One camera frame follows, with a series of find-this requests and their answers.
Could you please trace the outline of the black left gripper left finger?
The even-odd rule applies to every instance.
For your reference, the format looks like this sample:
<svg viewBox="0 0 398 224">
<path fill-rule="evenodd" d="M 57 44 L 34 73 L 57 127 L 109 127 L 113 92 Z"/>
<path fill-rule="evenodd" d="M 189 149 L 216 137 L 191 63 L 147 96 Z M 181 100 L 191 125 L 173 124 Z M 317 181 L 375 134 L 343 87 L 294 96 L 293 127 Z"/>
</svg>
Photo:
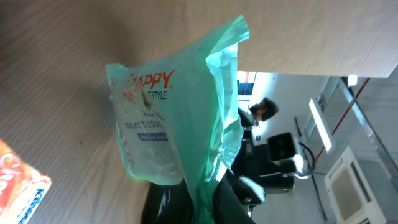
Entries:
<svg viewBox="0 0 398 224">
<path fill-rule="evenodd" d="M 191 224 L 193 203 L 185 182 L 150 184 L 141 215 L 142 224 Z"/>
</svg>

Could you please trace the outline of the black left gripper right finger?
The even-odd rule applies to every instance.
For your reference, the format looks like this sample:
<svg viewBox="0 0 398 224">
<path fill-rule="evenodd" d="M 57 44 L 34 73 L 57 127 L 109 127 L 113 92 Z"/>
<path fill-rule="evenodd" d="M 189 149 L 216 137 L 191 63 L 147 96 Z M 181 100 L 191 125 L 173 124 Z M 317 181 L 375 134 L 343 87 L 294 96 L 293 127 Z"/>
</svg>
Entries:
<svg viewBox="0 0 398 224">
<path fill-rule="evenodd" d="M 213 194 L 213 218 L 216 224 L 255 224 L 245 212 L 226 177 Z"/>
</svg>

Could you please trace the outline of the orange tissue pack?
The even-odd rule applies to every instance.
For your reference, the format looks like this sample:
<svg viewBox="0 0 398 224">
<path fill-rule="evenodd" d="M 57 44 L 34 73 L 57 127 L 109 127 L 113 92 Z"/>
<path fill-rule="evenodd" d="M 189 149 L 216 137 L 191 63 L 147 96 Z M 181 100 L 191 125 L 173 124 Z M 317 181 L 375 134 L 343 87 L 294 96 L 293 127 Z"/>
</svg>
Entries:
<svg viewBox="0 0 398 224">
<path fill-rule="evenodd" d="M 1 224 L 28 223 L 51 184 L 1 141 Z"/>
</svg>

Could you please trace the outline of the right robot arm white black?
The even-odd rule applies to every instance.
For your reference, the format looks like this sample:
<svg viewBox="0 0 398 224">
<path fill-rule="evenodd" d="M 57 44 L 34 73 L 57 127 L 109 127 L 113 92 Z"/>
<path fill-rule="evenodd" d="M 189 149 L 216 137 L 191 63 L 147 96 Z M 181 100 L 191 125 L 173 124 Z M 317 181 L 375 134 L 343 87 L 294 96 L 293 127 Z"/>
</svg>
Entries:
<svg viewBox="0 0 398 224">
<path fill-rule="evenodd" d="M 295 179 L 309 179 L 314 170 L 313 152 L 291 133 L 255 145 L 252 132 L 245 130 L 227 179 L 239 202 L 253 208 L 264 203 L 267 194 L 292 191 Z"/>
</svg>

